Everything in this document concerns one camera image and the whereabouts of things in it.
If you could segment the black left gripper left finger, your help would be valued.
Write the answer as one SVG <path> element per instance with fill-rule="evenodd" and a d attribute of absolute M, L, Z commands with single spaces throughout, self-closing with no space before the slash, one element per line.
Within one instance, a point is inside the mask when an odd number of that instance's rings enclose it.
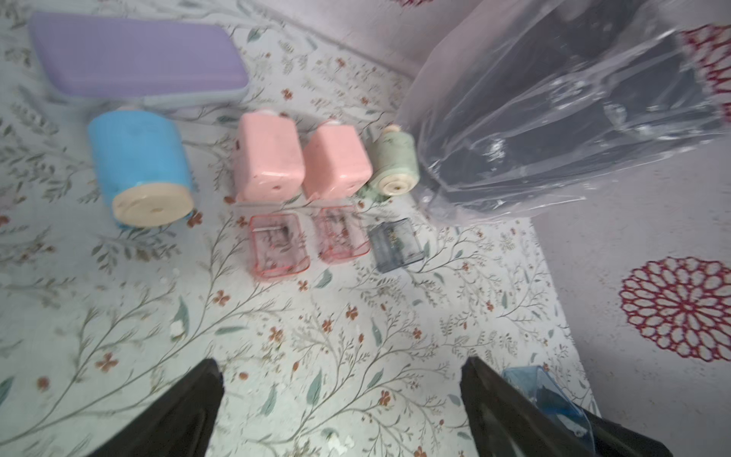
<path fill-rule="evenodd" d="M 225 393 L 213 359 L 191 369 L 93 456 L 204 456 Z"/>

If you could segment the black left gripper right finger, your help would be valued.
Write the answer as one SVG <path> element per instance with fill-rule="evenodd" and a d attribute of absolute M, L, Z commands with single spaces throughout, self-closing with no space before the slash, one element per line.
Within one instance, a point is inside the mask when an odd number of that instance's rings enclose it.
<path fill-rule="evenodd" d="M 480 456 L 591 456 L 478 357 L 462 366 L 460 389 Z"/>

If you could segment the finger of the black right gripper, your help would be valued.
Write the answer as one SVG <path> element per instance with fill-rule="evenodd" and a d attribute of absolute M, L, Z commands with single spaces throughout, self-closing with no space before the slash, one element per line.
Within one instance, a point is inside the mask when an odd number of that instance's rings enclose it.
<path fill-rule="evenodd" d="M 658 440 L 629 430 L 584 410 L 591 425 L 597 456 L 672 457 L 672 452 Z"/>

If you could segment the blue sharpener shavings tray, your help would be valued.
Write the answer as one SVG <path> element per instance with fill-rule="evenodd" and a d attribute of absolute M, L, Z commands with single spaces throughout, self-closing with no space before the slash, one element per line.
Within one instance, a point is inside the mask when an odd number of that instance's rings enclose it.
<path fill-rule="evenodd" d="M 502 377 L 554 425 L 577 438 L 591 456 L 596 455 L 593 430 L 586 413 L 569 399 L 542 367 L 508 368 Z"/>

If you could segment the clear sharpener shavings tray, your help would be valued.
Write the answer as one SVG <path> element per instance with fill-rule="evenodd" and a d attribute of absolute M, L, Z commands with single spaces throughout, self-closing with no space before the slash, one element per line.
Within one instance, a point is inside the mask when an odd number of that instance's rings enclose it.
<path fill-rule="evenodd" d="M 405 268 L 425 258 L 408 218 L 384 222 L 367 231 L 376 262 L 381 273 Z"/>

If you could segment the pink sharpener shavings tray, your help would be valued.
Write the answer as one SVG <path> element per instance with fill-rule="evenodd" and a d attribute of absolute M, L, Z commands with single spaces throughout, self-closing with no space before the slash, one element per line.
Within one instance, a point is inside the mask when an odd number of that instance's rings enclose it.
<path fill-rule="evenodd" d="M 350 262 L 370 252 L 369 238 L 353 206 L 320 209 L 313 221 L 319 256 L 326 263 Z"/>

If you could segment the blue pencil sharpener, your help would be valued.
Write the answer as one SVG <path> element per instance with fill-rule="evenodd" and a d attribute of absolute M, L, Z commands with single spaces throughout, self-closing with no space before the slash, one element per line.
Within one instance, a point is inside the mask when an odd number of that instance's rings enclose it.
<path fill-rule="evenodd" d="M 167 226 L 194 210 L 192 171 L 175 123 L 144 110 L 113 110 L 88 125 L 91 157 L 114 220 Z"/>

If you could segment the pink pencil sharpener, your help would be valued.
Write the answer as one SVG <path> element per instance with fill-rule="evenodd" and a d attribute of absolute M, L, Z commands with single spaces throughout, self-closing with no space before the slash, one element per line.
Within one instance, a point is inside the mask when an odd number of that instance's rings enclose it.
<path fill-rule="evenodd" d="M 241 116 L 231 155 L 238 202 L 285 202 L 297 196 L 305 163 L 296 124 L 273 110 Z"/>
<path fill-rule="evenodd" d="M 373 174 L 365 146 L 352 125 L 329 120 L 321 124 L 303 157 L 306 175 L 302 187 L 308 201 L 349 198 Z"/>

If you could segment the green pencil sharpener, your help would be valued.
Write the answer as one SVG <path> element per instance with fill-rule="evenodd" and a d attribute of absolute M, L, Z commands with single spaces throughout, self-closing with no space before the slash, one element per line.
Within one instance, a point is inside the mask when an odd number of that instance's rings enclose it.
<path fill-rule="evenodd" d="M 411 192 L 420 180 L 414 137 L 401 126 L 390 124 L 367 143 L 373 174 L 359 196 L 400 196 Z"/>

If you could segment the purple pencil case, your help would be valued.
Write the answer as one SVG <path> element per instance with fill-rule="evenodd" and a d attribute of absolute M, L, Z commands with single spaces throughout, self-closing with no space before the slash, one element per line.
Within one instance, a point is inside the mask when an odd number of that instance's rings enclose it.
<path fill-rule="evenodd" d="M 236 45 L 216 25 L 36 11 L 28 31 L 49 87 L 69 100 L 195 106 L 249 88 Z"/>

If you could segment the grey trash bin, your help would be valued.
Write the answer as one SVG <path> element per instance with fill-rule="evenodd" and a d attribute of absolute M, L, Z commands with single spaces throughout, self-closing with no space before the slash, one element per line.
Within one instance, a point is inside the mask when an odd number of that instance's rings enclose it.
<path fill-rule="evenodd" d="M 692 147 L 723 116 L 655 1 L 514 1 L 422 123 L 446 192 L 505 198 Z"/>

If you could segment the clear plastic bin liner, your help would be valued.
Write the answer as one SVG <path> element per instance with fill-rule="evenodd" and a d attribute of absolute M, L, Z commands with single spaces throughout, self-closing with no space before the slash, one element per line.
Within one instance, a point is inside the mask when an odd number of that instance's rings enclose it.
<path fill-rule="evenodd" d="M 447 225 L 584 200 L 725 120 L 658 1 L 485 1 L 430 53 L 397 114 Z"/>

